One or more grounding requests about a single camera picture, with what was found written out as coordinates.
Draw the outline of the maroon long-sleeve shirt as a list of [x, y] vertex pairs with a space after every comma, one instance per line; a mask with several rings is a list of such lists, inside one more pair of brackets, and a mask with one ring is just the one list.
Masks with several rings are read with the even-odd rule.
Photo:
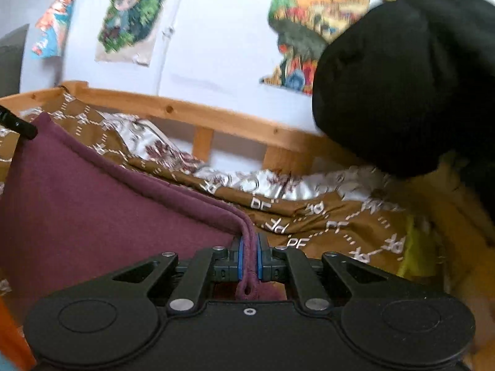
[[18, 142], [1, 197], [1, 268], [17, 318], [51, 292], [165, 251], [189, 259], [237, 237], [246, 261], [236, 298], [282, 298], [256, 276], [256, 235], [242, 211], [119, 166], [47, 114], [34, 124], [37, 137]]

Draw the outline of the brown PF patterned blanket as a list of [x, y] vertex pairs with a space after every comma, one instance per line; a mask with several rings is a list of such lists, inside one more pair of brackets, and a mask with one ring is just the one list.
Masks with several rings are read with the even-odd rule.
[[[65, 114], [87, 114], [99, 120], [98, 112], [74, 96], [64, 93], [44, 105], [20, 111], [25, 121], [35, 119], [48, 110], [62, 110]], [[222, 200], [244, 211], [258, 229], [266, 232], [272, 245], [286, 245], [304, 251], [312, 258], [334, 250], [355, 260], [377, 266], [397, 275], [403, 260], [406, 222], [409, 215], [429, 226], [429, 277], [407, 277], [409, 280], [438, 282], [451, 289], [449, 244], [424, 211], [415, 211], [400, 198], [389, 196], [388, 181], [381, 199], [368, 202], [344, 200], [336, 192], [309, 200], [290, 201], [267, 198], [222, 187], [180, 171], [169, 170], [156, 162], [133, 155], [116, 131], [97, 125], [79, 125], [74, 120], [55, 120], [49, 117], [78, 142], [95, 153], [131, 171], [146, 174], [166, 182]]]

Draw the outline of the lime green cloth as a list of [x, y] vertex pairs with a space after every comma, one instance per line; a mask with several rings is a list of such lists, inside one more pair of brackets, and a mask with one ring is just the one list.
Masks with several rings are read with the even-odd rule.
[[406, 222], [406, 239], [403, 250], [403, 260], [397, 271], [397, 276], [429, 277], [429, 226], [414, 215], [409, 215]]

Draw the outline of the small blue anime poster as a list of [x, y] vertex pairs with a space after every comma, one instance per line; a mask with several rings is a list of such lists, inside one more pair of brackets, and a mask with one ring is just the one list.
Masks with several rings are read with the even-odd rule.
[[74, 7], [75, 0], [54, 0], [46, 9], [35, 25], [41, 32], [32, 47], [35, 57], [46, 59], [64, 54]]

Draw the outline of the anime girl poster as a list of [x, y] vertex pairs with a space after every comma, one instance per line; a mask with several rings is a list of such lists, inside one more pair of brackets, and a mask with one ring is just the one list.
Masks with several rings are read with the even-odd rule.
[[150, 65], [165, 1], [109, 0], [95, 60]]

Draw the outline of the orange blue pink cloth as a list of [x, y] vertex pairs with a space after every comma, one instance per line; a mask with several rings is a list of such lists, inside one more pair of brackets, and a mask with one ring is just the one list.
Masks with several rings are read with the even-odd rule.
[[28, 371], [36, 360], [20, 332], [18, 324], [1, 300], [0, 309], [1, 371]]

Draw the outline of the black puffy jacket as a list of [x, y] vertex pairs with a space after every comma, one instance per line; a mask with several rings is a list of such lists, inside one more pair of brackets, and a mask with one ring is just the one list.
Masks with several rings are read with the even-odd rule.
[[494, 212], [494, 7], [486, 0], [394, 0], [323, 52], [316, 126], [400, 180], [447, 161]]

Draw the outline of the wooden bed frame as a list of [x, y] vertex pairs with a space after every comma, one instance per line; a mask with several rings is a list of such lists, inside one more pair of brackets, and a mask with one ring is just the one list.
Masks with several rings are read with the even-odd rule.
[[310, 173], [316, 158], [345, 168], [361, 163], [325, 136], [192, 102], [92, 88], [86, 81], [66, 81], [55, 88], [6, 96], [1, 99], [1, 104], [19, 114], [28, 108], [44, 105], [65, 92], [90, 105], [191, 125], [195, 128], [192, 154], [203, 161], [211, 156], [214, 133], [220, 132], [264, 144], [263, 168], [285, 174]]

